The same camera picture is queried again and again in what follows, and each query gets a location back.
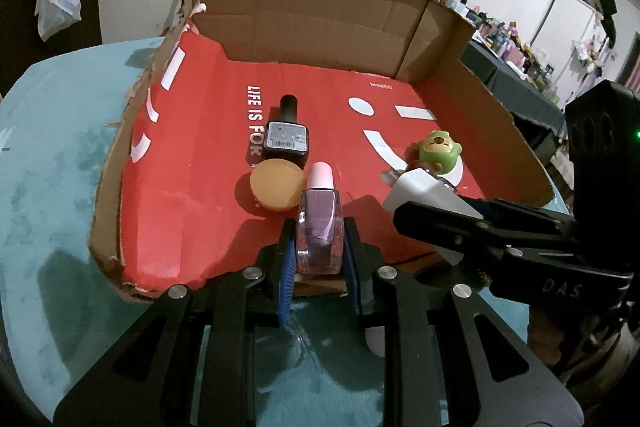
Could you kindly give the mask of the pink nail polish bottle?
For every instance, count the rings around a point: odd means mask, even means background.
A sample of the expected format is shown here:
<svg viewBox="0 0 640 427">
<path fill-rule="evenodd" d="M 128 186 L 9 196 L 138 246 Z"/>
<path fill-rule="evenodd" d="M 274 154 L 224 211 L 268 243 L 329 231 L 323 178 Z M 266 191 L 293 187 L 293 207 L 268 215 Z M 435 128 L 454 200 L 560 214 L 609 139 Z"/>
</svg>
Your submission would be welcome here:
<svg viewBox="0 0 640 427">
<path fill-rule="evenodd" d="M 333 169 L 314 162 L 299 203 L 296 227 L 297 269 L 306 275 L 340 273 L 344 248 L 344 219 Z"/>
</svg>

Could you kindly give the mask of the dark cloth side table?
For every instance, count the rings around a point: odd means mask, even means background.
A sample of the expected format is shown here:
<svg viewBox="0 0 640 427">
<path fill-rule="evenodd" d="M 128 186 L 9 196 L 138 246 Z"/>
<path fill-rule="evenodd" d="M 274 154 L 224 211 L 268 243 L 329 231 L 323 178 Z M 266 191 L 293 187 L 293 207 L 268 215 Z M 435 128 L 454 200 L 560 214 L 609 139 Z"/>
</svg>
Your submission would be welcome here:
<svg viewBox="0 0 640 427">
<path fill-rule="evenodd" d="M 460 56 L 460 62 L 511 114 L 515 126 L 531 148 L 536 148 L 549 136 L 556 138 L 559 135 L 564 124 L 561 111 L 530 83 L 521 80 L 484 44 L 471 39 Z"/>
</svg>

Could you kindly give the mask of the green avocado toy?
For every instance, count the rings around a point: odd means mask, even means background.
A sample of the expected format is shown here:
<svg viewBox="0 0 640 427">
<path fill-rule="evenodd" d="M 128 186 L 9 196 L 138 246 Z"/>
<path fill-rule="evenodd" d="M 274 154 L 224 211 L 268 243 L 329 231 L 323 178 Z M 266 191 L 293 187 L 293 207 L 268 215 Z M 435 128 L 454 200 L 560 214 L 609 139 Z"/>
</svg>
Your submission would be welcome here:
<svg viewBox="0 0 640 427">
<path fill-rule="evenodd" d="M 456 167 L 462 153 L 462 145 L 448 131 L 432 131 L 419 143 L 419 159 L 431 172 L 446 174 Z"/>
</svg>

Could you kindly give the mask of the orange round disc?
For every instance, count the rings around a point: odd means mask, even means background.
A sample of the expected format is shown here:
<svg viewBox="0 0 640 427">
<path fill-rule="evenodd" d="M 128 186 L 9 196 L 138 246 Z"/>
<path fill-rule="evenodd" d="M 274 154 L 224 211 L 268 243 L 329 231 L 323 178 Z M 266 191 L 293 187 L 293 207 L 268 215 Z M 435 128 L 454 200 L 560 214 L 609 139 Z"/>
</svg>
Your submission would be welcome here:
<svg viewBox="0 0 640 427">
<path fill-rule="evenodd" d="M 265 159 L 250 174 L 254 199 L 271 211 L 283 212 L 296 207 L 306 184 L 304 170 L 283 159 Z"/>
</svg>

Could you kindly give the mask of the black nail polish bottle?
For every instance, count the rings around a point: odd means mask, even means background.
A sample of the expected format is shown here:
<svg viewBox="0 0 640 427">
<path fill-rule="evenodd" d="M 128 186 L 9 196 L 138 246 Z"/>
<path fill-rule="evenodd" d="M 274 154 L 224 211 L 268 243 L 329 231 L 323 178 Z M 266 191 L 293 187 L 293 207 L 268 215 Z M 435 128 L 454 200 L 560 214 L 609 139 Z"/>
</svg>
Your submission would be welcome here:
<svg viewBox="0 0 640 427">
<path fill-rule="evenodd" d="M 309 132 L 297 121 L 297 98 L 285 94 L 280 98 L 278 117 L 266 126 L 262 158 L 291 161 L 304 169 L 309 156 Z"/>
</svg>

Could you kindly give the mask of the cardboard box tray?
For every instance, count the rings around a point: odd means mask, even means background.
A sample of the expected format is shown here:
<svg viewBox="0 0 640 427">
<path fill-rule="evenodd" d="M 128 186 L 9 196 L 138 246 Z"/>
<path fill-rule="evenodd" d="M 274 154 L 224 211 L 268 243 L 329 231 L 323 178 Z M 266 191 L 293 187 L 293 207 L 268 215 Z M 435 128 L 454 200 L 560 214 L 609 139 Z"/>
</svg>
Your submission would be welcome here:
<svg viewBox="0 0 640 427">
<path fill-rule="evenodd" d="M 382 174 L 436 129 L 462 146 L 450 176 L 459 194 L 547 205 L 544 167 L 461 63 L 472 32 L 428 0 L 184 0 L 107 153 L 94 261 L 136 300 L 253 263 L 282 228 L 248 180 L 286 94 L 308 128 L 309 161 L 332 167 L 344 213 L 387 262 L 430 252 L 396 232 Z"/>
</svg>

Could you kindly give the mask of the red paper liner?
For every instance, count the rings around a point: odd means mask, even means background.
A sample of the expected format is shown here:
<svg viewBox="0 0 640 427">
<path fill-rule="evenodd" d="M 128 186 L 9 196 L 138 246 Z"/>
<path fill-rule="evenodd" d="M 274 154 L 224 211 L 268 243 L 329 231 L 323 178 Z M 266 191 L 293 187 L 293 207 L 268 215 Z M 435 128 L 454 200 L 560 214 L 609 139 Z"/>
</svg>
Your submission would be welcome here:
<svg viewBox="0 0 640 427">
<path fill-rule="evenodd" d="M 361 72 L 230 60 L 183 31 L 143 92 L 122 174 L 122 278 L 149 295 L 252 262 L 310 199 L 321 237 L 352 217 L 388 262 L 427 253 L 398 234 L 383 174 L 444 129 L 408 84 Z"/>
</svg>

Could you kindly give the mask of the clear plastic bag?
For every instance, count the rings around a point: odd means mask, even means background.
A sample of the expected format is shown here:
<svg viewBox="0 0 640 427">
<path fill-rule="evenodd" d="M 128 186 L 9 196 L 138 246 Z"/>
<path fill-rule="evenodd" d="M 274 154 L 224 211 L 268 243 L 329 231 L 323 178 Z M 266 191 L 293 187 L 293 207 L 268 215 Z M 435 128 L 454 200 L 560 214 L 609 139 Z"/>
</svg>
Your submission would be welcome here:
<svg viewBox="0 0 640 427">
<path fill-rule="evenodd" d="M 59 31 L 81 21 L 80 0 L 40 0 L 38 34 L 47 41 Z"/>
</svg>

